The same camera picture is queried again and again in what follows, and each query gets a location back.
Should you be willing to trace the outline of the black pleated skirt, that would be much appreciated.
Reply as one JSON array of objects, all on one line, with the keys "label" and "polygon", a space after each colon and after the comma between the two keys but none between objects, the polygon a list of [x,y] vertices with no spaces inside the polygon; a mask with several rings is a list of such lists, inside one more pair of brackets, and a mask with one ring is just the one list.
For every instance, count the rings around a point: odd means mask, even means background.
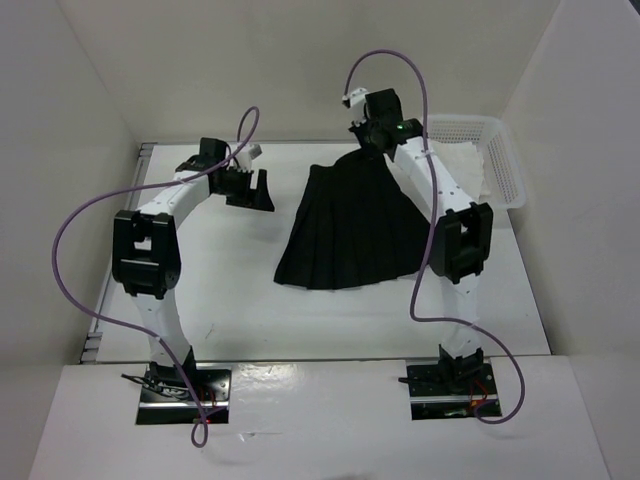
[{"label": "black pleated skirt", "polygon": [[274,282],[342,290],[420,269],[429,222],[379,153],[357,149],[313,165]]}]

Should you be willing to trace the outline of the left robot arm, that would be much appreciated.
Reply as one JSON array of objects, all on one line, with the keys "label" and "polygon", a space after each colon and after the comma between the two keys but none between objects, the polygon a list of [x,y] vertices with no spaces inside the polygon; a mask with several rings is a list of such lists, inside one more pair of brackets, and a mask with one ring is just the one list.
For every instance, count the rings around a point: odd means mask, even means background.
[{"label": "left robot arm", "polygon": [[177,309],[175,287],[182,262],[178,229],[195,208],[212,195],[230,206],[273,212],[267,172],[255,171],[261,146],[249,144],[237,155],[219,139],[202,138],[199,151],[176,167],[169,185],[135,210],[114,218],[112,276],[132,298],[149,331],[151,350],[145,383],[164,387],[180,400],[199,386],[193,348]]}]

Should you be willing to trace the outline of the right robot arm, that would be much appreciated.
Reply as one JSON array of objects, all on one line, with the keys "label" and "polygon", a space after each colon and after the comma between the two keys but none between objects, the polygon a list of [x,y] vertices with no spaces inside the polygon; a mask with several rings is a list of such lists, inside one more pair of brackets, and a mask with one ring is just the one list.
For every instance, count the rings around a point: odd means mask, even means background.
[{"label": "right robot arm", "polygon": [[421,388],[439,387],[457,395],[473,389],[484,353],[478,321],[479,275],[488,259],[493,210],[477,203],[454,179],[438,157],[435,142],[424,135],[416,119],[405,119],[393,89],[369,92],[357,88],[342,97],[353,115],[349,130],[363,147],[389,156],[408,177],[431,211],[434,229],[427,266],[439,278],[443,318],[452,321],[439,345],[435,371],[410,374],[407,383]]}]

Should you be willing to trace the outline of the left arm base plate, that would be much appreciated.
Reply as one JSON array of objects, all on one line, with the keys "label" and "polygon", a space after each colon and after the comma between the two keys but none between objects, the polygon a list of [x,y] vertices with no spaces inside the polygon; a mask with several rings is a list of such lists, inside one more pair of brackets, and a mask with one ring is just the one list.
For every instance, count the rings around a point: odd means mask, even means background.
[{"label": "left arm base plate", "polygon": [[[142,376],[122,373],[121,377],[140,387],[137,425],[193,424],[200,414],[188,388],[181,379],[161,381],[149,370]],[[196,396],[208,424],[227,424],[232,372],[227,368],[206,367],[193,380]]]}]

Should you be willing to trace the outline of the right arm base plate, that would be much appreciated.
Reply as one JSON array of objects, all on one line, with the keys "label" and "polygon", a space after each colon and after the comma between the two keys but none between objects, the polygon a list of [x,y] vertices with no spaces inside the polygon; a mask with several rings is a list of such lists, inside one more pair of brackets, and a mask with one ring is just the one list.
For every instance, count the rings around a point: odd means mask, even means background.
[{"label": "right arm base plate", "polygon": [[398,382],[408,388],[411,417],[416,420],[502,416],[493,368],[485,362],[477,373],[447,381],[436,360],[409,361]]}]

